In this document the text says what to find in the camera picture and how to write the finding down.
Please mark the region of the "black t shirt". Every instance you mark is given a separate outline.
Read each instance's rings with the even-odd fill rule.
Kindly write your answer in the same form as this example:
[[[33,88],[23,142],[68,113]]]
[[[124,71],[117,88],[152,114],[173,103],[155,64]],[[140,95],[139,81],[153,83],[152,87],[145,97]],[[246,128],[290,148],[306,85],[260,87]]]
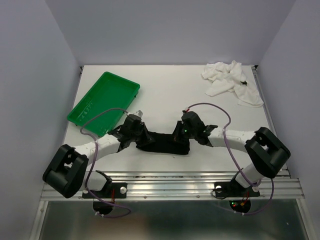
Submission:
[[[144,152],[188,155],[190,141],[179,134],[149,132],[145,139],[136,143],[136,148]]]

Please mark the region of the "green plastic tray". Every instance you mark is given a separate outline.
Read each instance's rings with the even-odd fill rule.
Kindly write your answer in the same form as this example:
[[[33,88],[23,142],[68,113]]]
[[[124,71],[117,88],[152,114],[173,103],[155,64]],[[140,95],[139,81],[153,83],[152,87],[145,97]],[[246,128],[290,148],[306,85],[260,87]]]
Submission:
[[[67,119],[82,127],[89,120],[108,109],[121,108],[126,110],[138,95],[139,90],[138,83],[111,72],[104,72],[75,105]],[[117,125],[122,115],[122,111],[112,110],[87,124],[84,128],[102,137]]]

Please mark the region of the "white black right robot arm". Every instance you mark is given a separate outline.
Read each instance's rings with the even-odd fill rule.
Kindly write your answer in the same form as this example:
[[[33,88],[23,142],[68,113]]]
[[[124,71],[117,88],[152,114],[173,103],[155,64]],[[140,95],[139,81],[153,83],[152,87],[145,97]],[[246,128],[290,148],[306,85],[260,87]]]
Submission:
[[[290,150],[268,128],[256,131],[226,130],[217,125],[178,121],[173,131],[175,141],[196,140],[200,145],[226,148],[238,173],[222,187],[226,193],[242,195],[263,178],[273,179],[291,157]],[[232,150],[247,153],[251,163],[240,168]]]

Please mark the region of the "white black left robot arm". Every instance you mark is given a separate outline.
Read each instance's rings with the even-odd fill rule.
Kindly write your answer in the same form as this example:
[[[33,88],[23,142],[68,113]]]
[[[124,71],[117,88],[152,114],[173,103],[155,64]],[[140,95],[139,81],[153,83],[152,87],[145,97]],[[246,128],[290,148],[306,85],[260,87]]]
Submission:
[[[155,142],[145,124],[130,129],[120,125],[103,137],[89,143],[60,146],[43,173],[42,180],[66,199],[73,197],[85,188],[89,173],[87,167],[99,159],[116,154],[131,143],[145,146]]]

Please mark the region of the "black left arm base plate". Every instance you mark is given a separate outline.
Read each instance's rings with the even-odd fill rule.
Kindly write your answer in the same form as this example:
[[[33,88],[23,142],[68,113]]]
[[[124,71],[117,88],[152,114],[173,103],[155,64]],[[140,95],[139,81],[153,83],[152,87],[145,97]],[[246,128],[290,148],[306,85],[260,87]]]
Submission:
[[[89,185],[90,191],[101,199],[125,199],[127,197],[128,184],[126,182],[107,183],[106,186]]]

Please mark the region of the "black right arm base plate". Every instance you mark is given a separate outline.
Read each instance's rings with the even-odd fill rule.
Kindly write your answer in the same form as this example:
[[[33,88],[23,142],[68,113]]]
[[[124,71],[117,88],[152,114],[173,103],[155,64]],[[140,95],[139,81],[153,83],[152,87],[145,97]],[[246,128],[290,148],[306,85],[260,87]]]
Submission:
[[[259,197],[260,192],[255,192],[251,187],[244,188],[238,183],[218,181],[214,183],[211,195],[219,200],[226,198]]]

